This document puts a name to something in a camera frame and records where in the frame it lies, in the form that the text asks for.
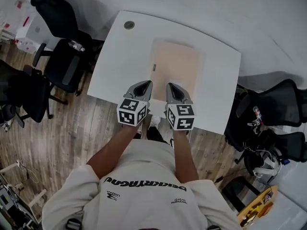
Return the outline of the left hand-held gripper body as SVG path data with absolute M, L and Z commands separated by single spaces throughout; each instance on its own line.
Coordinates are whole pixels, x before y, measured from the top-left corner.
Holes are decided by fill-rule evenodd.
M 117 106 L 117 118 L 121 124 L 137 126 L 148 114 L 150 104 L 130 98 L 122 99 Z

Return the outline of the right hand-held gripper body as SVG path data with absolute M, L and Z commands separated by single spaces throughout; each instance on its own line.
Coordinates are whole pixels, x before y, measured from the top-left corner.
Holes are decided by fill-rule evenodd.
M 196 117 L 195 105 L 190 99 L 183 101 L 168 99 L 165 117 L 173 130 L 192 130 Z

